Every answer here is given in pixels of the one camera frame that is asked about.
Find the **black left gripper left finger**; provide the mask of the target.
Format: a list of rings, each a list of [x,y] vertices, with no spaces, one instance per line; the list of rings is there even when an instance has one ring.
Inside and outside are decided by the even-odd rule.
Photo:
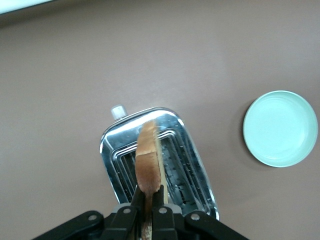
[[[37,236],[36,240],[137,240],[141,235],[145,195],[137,186],[132,201],[117,205],[105,217],[98,211],[86,211]]]

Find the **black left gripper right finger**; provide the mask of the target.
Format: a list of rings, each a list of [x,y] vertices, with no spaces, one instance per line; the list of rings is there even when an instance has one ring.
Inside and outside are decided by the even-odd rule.
[[[164,187],[152,196],[153,240],[246,240],[216,218],[195,210],[183,216],[177,205],[164,203]]]

